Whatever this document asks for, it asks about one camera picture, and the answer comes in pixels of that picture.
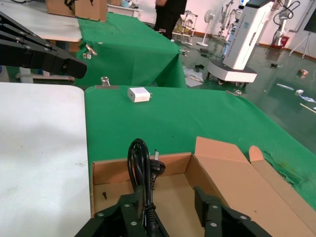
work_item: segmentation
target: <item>debris on floor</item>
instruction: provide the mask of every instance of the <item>debris on floor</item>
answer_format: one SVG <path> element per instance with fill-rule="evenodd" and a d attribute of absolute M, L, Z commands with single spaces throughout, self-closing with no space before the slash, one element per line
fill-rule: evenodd
<path fill-rule="evenodd" d="M 295 92 L 295 95 L 301 95 L 301 94 L 303 94 L 303 93 L 304 93 L 303 90 L 297 90 L 297 91 Z"/>
<path fill-rule="evenodd" d="M 306 71 L 305 69 L 300 69 L 300 70 L 298 70 L 296 77 L 303 79 L 307 75 L 308 75 L 308 71 Z"/>
<path fill-rule="evenodd" d="M 190 78 L 196 81 L 204 82 L 203 80 L 203 73 L 202 72 L 195 72 L 193 69 L 183 68 L 184 75 L 186 78 Z"/>
<path fill-rule="evenodd" d="M 316 101 L 313 98 L 302 96 L 302 95 L 300 95 L 300 97 L 305 101 L 316 103 Z"/>
<path fill-rule="evenodd" d="M 300 103 L 300 105 L 316 114 L 316 111 L 312 110 L 310 107 L 303 105 L 302 103 Z"/>
<path fill-rule="evenodd" d="M 235 90 L 234 92 L 231 92 L 231 91 L 227 90 L 226 93 L 229 93 L 229 94 L 232 94 L 232 95 L 235 95 L 235 96 L 240 96 L 242 94 L 242 91 L 241 90 Z"/>
<path fill-rule="evenodd" d="M 285 89 L 288 89 L 288 90 L 294 90 L 292 87 L 289 87 L 287 85 L 282 85 L 282 84 L 279 84 L 279 83 L 277 85 L 280 86 L 280 87 L 283 87 Z"/>

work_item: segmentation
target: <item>black pants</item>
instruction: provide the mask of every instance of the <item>black pants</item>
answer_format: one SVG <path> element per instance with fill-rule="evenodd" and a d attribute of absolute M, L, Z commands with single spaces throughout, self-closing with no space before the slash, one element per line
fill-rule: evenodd
<path fill-rule="evenodd" d="M 161 33 L 168 39 L 172 38 L 172 31 L 180 18 L 179 13 L 170 12 L 164 8 L 156 9 L 157 18 L 155 24 L 155 31 Z"/>

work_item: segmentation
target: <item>open cardboard box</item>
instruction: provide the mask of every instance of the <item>open cardboard box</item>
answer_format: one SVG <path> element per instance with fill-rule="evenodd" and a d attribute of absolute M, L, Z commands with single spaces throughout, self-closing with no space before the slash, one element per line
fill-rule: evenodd
<path fill-rule="evenodd" d="M 102 22 L 107 20 L 107 0 L 94 0 L 93 4 L 89 0 L 78 0 L 72 5 L 73 10 L 65 5 L 64 0 L 46 0 L 46 5 L 47 11 L 52 14 Z"/>
<path fill-rule="evenodd" d="M 154 203 L 171 237 L 204 236 L 195 210 L 194 186 L 250 216 L 274 237 L 316 236 L 315 211 L 258 148 L 251 147 L 249 152 L 251 163 L 236 145 L 198 137 L 194 155 L 160 156 L 166 170 L 156 180 Z M 92 216 L 133 192 L 125 159 L 93 163 L 91 182 Z"/>

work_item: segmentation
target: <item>white power adapter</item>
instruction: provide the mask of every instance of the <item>white power adapter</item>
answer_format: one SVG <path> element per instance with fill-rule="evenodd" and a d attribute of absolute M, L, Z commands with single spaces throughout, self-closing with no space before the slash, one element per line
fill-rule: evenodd
<path fill-rule="evenodd" d="M 150 100 L 150 93 L 143 87 L 129 88 L 127 95 L 134 103 L 146 102 Z"/>

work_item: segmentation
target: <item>white tabletop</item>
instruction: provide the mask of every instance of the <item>white tabletop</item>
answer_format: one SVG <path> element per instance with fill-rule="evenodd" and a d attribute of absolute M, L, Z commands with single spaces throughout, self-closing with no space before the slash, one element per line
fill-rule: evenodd
<path fill-rule="evenodd" d="M 0 236 L 73 237 L 90 218 L 83 91 L 0 82 Z"/>
<path fill-rule="evenodd" d="M 79 42 L 82 39 L 74 17 L 48 14 L 44 2 L 19 4 L 0 0 L 0 11 L 46 40 Z"/>
<path fill-rule="evenodd" d="M 139 8 L 130 8 L 130 7 L 111 5 L 111 4 L 107 4 L 107 5 L 109 7 L 119 8 L 119 9 L 123 9 L 123 10 L 127 10 L 127 11 L 143 11 L 143 10 L 141 10 Z"/>

